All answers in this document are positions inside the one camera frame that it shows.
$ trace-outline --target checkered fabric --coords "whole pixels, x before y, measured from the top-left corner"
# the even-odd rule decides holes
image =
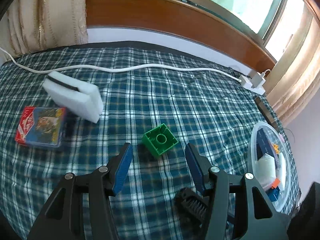
[[[135,48],[74,49],[24,55],[20,64],[37,70],[89,64],[124,68],[160,63],[181,68],[211,67],[233,76],[239,73],[214,63]],[[195,190],[184,148],[193,143],[201,155],[227,173],[243,175],[252,128],[265,121],[253,94],[238,82],[214,72],[177,72],[147,68],[124,73],[90,69],[63,72],[99,87],[104,111],[97,124],[76,117],[66,131],[61,151],[18,145],[14,136],[25,106],[54,106],[41,85],[45,75],[16,67],[0,67],[0,209],[14,230],[26,239],[55,185],[67,172],[91,173],[117,155],[125,142],[133,146],[133,160],[122,191],[111,198],[120,239],[196,239],[194,229],[178,216],[175,194]],[[281,133],[283,127],[274,114]],[[179,144],[155,159],[141,144],[143,133],[165,123]],[[289,214],[299,190],[295,163],[289,156],[292,183],[283,212]],[[230,194],[230,204],[234,196]],[[88,198],[84,197],[87,239],[92,239]],[[226,239],[231,237],[231,227]]]

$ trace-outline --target beige curtain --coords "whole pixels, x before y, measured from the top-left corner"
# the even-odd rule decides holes
[[[264,85],[267,99],[286,126],[320,87],[320,27],[305,6],[300,27]]]
[[[87,42],[85,0],[14,0],[0,21],[0,46],[14,57]]]

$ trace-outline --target wooden frame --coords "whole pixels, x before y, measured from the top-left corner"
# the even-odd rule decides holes
[[[263,72],[275,60],[248,36],[204,10],[179,0],[86,0],[87,25],[149,29],[216,49]]]

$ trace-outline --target plaid tablecloth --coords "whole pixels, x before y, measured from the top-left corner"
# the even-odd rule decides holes
[[[37,70],[77,64],[124,68],[160,63],[183,68],[213,67],[239,76],[213,63],[134,48],[64,48],[24,55],[18,62]],[[63,73],[97,85],[105,108],[97,124],[76,118],[73,130],[66,132],[63,150],[51,151],[22,147],[14,141],[25,106],[54,106],[41,87],[45,75],[32,74],[12,62],[0,67],[0,209],[14,230],[26,239],[65,173],[90,173],[130,142],[133,160],[128,176],[119,195],[111,197],[120,238],[196,239],[190,223],[178,216],[174,206],[174,196],[182,187],[195,190],[185,160],[185,145],[193,143],[201,155],[227,173],[243,175],[252,128],[264,121],[253,94],[214,72],[148,68],[125,73],[89,69]],[[179,144],[155,159],[145,150],[141,138],[161,123],[169,127]],[[286,145],[291,152],[287,139]],[[294,160],[289,158],[292,185],[284,213],[291,211],[299,189]],[[85,230],[87,239],[91,239],[87,200],[85,196]],[[232,194],[230,203],[234,204]]]

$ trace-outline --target green block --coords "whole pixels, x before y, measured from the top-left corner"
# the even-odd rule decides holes
[[[167,150],[175,146],[178,143],[178,140],[163,123],[144,133],[142,142],[154,157],[160,157]]]

